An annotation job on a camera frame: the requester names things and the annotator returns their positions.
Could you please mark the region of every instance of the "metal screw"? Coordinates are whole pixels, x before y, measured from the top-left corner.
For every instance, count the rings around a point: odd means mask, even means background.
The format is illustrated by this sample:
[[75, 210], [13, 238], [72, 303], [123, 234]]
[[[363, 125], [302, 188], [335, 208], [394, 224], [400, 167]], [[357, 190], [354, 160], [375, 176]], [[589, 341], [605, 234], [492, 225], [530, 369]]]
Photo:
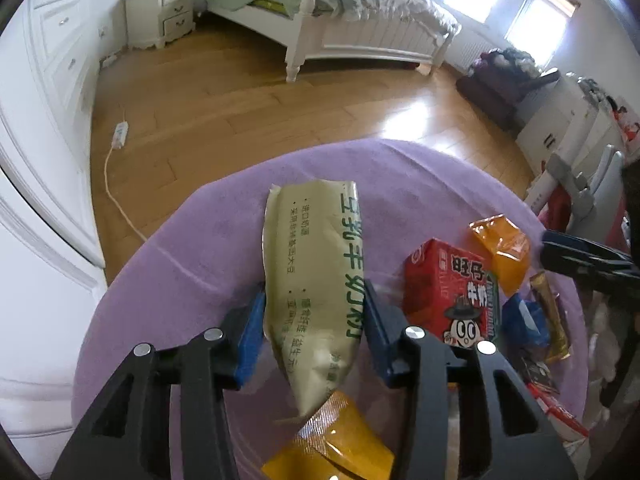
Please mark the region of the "metal screw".
[[478, 342], [478, 351], [485, 354], [491, 355], [495, 354], [496, 351], [495, 345], [491, 341], [479, 341]]
[[424, 330], [419, 326], [408, 326], [404, 329], [404, 333], [411, 339], [422, 339], [424, 337]]
[[133, 355], [138, 357], [147, 355], [149, 352], [151, 352], [151, 345], [149, 343], [140, 343], [133, 349]]
[[209, 328], [209, 330], [204, 333], [204, 339], [207, 341], [217, 341], [220, 338], [222, 338], [222, 330], [219, 328]]

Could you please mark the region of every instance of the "blue gripper pad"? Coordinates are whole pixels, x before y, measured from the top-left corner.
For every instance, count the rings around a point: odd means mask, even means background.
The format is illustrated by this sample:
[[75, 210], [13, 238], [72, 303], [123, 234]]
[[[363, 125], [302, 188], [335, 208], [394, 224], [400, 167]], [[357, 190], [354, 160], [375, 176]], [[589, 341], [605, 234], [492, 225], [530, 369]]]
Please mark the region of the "blue gripper pad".
[[239, 316], [238, 323], [241, 324], [244, 321], [244, 330], [236, 338], [238, 364], [234, 372], [234, 381], [238, 388], [242, 388], [254, 373], [255, 362], [262, 347], [262, 320], [266, 301], [267, 296], [263, 289], [256, 295], [251, 305], [241, 309], [243, 312]]
[[409, 325], [402, 310], [382, 304], [369, 280], [365, 280], [364, 333], [373, 367], [389, 388], [405, 385], [410, 366], [400, 355], [398, 344]]

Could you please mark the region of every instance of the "wooden floor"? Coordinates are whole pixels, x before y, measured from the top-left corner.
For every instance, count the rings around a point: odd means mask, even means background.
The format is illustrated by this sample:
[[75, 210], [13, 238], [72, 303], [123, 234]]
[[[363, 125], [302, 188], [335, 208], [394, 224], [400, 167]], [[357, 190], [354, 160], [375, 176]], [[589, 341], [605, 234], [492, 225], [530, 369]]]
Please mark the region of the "wooden floor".
[[419, 142], [498, 178], [520, 197], [532, 174], [511, 137], [465, 101], [456, 74], [398, 63], [307, 62], [284, 81], [285, 49], [211, 18], [164, 50], [133, 51], [100, 73], [92, 189], [111, 281], [140, 240], [108, 200], [102, 168], [114, 126], [129, 135], [109, 163], [111, 192], [146, 235], [199, 186], [309, 146], [384, 137]]

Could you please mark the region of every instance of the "orange snack packet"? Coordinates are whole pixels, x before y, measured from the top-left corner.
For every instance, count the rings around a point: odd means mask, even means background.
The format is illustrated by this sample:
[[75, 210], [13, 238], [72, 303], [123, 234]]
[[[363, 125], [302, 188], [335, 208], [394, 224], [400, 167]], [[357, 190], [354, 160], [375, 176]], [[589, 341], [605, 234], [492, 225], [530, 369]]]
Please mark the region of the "orange snack packet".
[[393, 462], [353, 401], [336, 391], [262, 472], [271, 480], [388, 480]]
[[505, 215], [492, 216], [469, 224], [469, 228], [493, 255], [492, 271], [507, 298], [520, 288], [529, 269], [531, 243]]

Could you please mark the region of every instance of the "sunlight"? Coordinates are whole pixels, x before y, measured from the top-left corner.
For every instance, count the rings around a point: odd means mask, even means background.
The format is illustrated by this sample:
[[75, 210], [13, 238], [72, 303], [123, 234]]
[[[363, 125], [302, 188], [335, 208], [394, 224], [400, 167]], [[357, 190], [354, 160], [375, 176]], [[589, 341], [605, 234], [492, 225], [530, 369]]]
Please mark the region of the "sunlight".
[[418, 140], [424, 135], [429, 109], [422, 101], [416, 101], [402, 112], [388, 118], [380, 132], [383, 139]]

